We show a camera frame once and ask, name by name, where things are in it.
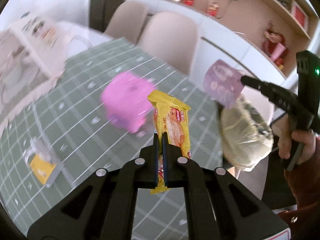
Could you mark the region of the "red sleeve forearm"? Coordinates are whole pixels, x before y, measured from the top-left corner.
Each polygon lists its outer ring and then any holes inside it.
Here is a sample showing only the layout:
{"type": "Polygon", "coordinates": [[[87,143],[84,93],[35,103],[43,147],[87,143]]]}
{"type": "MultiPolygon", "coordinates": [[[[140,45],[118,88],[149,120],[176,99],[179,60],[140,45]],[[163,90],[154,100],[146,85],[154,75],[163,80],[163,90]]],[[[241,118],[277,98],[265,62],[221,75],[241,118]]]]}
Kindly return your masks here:
{"type": "Polygon", "coordinates": [[[319,150],[284,175],[297,209],[280,212],[278,216],[289,225],[292,239],[319,239],[319,150]]]}

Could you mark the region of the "person right hand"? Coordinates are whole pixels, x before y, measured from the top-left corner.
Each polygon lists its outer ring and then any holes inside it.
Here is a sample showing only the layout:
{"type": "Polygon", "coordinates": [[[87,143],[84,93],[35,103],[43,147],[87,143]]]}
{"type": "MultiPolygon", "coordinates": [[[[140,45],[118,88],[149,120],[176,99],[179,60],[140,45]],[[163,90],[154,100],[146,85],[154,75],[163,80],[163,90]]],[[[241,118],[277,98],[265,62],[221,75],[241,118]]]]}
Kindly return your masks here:
{"type": "Polygon", "coordinates": [[[289,159],[291,156],[292,142],[300,142],[304,145],[300,158],[297,161],[297,165],[305,163],[311,159],[316,152],[317,137],[312,130],[294,130],[290,129],[289,116],[286,114],[280,120],[276,121],[272,126],[274,134],[279,137],[278,147],[279,156],[282,159],[289,159]]]}

